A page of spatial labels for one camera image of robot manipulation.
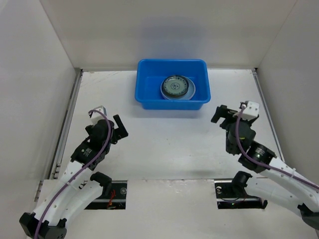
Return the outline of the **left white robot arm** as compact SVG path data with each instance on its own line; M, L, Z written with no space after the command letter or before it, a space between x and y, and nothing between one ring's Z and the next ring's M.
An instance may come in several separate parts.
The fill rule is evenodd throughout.
M105 113L91 110L88 136L71 155L65 171L50 194L31 213L25 212L19 223L31 239L63 239L74 218L98 198L108 199L106 208L119 194L112 179L95 169L109 153L111 145L128 137L119 115L112 120Z

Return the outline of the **light blue plastic plate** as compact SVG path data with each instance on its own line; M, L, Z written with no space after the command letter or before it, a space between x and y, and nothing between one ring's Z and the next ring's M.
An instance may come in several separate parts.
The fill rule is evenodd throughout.
M194 94L195 94L196 87L195 87L194 82L193 82L191 79L189 79L188 77L186 77L186 79L187 79L188 82L189 82L189 88L188 88L187 93L186 93L184 96L182 96L182 97L180 97L180 98L170 98L170 97L166 97L166 96L161 92L162 96L163 96L165 99L168 99L168 100L190 100L190 99L194 96Z

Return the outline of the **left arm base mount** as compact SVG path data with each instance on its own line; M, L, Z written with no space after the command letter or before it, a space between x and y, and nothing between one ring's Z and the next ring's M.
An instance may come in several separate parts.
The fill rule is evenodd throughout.
M110 189L103 189L100 197L91 202L86 210L125 210L127 181L113 181Z

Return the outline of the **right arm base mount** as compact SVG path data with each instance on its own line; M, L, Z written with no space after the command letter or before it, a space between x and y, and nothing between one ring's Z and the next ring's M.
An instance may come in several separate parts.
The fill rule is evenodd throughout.
M259 197L247 195L244 191L236 191L231 179L214 181L218 209L261 209L264 210L268 201Z

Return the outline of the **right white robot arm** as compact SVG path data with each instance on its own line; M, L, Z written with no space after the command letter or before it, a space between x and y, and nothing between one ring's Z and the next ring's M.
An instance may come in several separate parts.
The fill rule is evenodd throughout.
M226 132L226 152L238 155L238 162L244 168L272 181L268 184L239 171L232 179L231 191L238 197L246 194L271 201L318 230L319 187L255 141L256 132L251 126L259 118L259 109L260 105L252 101L242 102L239 111L220 105L211 119L212 123L223 119L220 127Z

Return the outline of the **blue white plate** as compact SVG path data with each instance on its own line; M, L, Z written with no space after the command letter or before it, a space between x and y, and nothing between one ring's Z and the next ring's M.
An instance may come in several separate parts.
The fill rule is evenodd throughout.
M161 84L161 92L170 98L184 96L189 88L189 82L184 76L172 75L167 77Z

